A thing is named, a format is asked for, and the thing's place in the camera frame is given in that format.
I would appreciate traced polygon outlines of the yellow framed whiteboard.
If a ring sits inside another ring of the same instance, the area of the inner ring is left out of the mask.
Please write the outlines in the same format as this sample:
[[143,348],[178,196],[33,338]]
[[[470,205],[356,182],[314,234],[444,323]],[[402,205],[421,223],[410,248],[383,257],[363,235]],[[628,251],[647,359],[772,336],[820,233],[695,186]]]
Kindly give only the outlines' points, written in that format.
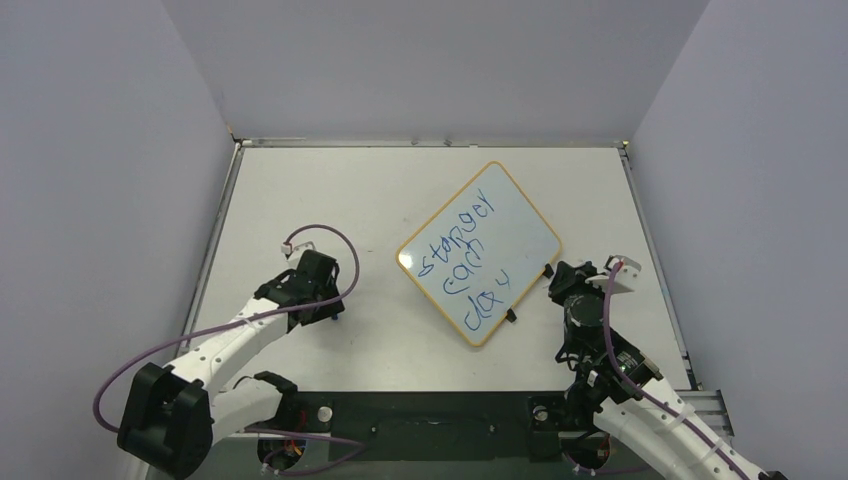
[[485,344],[562,251],[499,162],[478,171],[397,250],[402,271],[471,346]]

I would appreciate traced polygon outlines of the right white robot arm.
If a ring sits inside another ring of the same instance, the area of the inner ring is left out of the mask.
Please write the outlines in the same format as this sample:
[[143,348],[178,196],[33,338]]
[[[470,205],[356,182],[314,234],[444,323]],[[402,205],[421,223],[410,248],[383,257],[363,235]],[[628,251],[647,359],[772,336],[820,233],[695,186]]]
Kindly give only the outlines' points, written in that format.
[[682,398],[659,367],[611,325],[612,298],[631,293],[641,265],[612,255],[546,266],[549,299],[563,310],[555,359],[575,375],[564,393],[566,418],[588,434],[605,433],[666,479],[781,479],[730,446]]

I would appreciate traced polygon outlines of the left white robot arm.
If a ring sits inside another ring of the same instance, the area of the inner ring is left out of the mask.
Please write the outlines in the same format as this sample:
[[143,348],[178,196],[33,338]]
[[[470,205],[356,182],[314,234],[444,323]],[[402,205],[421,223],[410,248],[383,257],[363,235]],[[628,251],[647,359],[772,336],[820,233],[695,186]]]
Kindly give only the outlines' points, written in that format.
[[164,366],[144,365],[133,377],[117,432],[118,447],[170,475],[186,479],[227,436],[264,421],[291,427],[298,416],[291,381],[260,372],[226,390],[267,346],[297,326],[344,310],[336,259],[307,247],[296,266],[261,284],[228,323]]

